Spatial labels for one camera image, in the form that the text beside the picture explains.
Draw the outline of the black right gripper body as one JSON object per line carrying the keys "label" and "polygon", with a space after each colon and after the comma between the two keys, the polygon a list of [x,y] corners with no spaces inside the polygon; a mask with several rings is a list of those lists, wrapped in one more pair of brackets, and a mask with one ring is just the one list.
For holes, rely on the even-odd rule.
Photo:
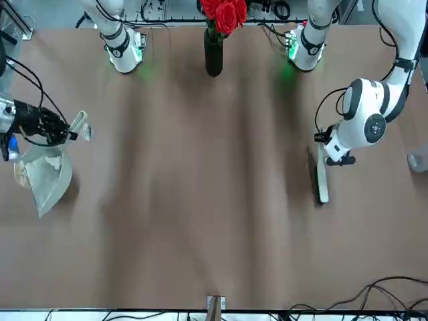
{"label": "black right gripper body", "polygon": [[13,121],[13,133],[21,134],[21,128],[26,136],[41,135],[43,129],[40,119],[43,117],[45,108],[37,107],[19,100],[14,100],[16,109],[15,120]]}

